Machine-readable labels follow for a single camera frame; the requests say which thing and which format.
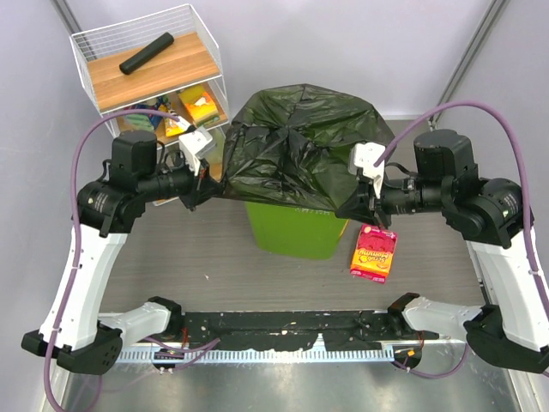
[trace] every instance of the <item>gray wall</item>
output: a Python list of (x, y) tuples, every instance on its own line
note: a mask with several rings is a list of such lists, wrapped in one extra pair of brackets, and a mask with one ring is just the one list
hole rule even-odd
[[(437, 103), (490, 0), (194, 0), (220, 45), (233, 113), (257, 90), (309, 82), (383, 115)], [(83, 29), (181, 0), (68, 0)]]
[[(511, 122), (527, 163), (533, 197), (540, 260), (549, 265), (549, 2), (510, 2), (501, 20), (460, 86), (455, 100), (476, 99), (491, 104)], [(501, 128), (474, 109), (452, 109), (442, 126), (471, 137), (480, 171), (486, 177), (505, 176), (517, 181), (515, 160)], [(536, 376), (540, 396), (549, 410), (547, 378)]]
[[(44, 321), (57, 291), (69, 252), (71, 156), (98, 115), (50, 2), (3, 2), (1, 10), (0, 409), (28, 412), (44, 393), (44, 362), (19, 345), (24, 332)], [(81, 182), (100, 174), (110, 141), (99, 130), (84, 149)]]

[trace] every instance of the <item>red snack box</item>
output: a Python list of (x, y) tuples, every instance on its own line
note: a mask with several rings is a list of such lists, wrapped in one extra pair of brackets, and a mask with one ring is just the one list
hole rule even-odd
[(351, 275), (385, 283), (393, 263), (397, 238), (398, 234), (390, 230), (362, 225), (351, 261)]

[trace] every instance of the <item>green trash can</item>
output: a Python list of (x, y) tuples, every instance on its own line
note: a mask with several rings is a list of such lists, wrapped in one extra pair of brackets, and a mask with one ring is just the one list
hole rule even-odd
[(348, 224), (321, 210), (250, 202), (246, 209), (261, 249), (296, 258), (331, 258)]

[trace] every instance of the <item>garbage bag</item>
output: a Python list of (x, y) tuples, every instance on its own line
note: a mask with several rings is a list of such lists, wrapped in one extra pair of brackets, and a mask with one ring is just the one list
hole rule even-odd
[(226, 134), (224, 197), (337, 210), (355, 191), (355, 143), (394, 135), (371, 103), (301, 84), (251, 96)]

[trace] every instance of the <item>wire basket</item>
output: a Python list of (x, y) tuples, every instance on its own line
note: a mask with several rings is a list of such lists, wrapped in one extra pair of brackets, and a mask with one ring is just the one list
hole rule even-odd
[[(179, 81), (177, 76), (166, 76), (175, 77), (175, 79), (163, 83), (155, 90), (146, 90), (142, 93), (141, 90), (138, 90), (133, 93), (128, 100), (120, 102), (115, 101), (109, 106), (103, 104), (100, 95), (100, 86), (97, 81), (98, 77), (94, 75), (93, 68), (98, 64), (103, 64), (107, 61), (113, 62), (111, 63), (112, 75), (119, 76), (118, 80), (123, 86), (125, 84), (131, 84), (129, 82), (133, 82), (134, 79), (139, 76), (132, 77), (132, 75), (129, 75), (124, 78), (123, 75), (117, 73), (115, 69), (118, 69), (118, 64), (121, 63), (117, 61), (118, 55), (128, 56), (130, 51), (133, 51), (134, 49), (137, 51), (138, 49), (143, 48), (166, 32), (176, 38), (176, 42), (179, 41), (178, 39), (194, 39), (197, 37), (195, 42), (199, 44), (202, 43), (201, 47), (203, 47), (203, 49), (200, 49), (202, 60), (208, 61), (208, 70), (206, 70), (207, 75), (193, 77), (193, 72), (182, 76), (181, 81)], [(222, 77), (223, 70), (221, 67), (219, 46), (204, 25), (200, 16), (190, 4), (184, 4), (110, 26), (75, 33), (70, 36), (70, 41), (75, 54), (76, 66), (78, 68), (81, 84), (89, 99), (94, 103), (94, 106), (102, 115), (200, 82), (208, 82), (222, 109), (225, 112), (228, 109), (225, 82)], [(190, 61), (196, 61), (192, 60), (192, 55), (188, 58)], [(184, 71), (185, 68), (178, 69), (177, 72), (183, 74)], [(143, 82), (144, 84), (150, 83), (147, 82), (147, 80), (143, 80)], [(117, 134), (116, 122), (111, 122), (109, 129), (113, 135), (115, 135), (115, 133)]]

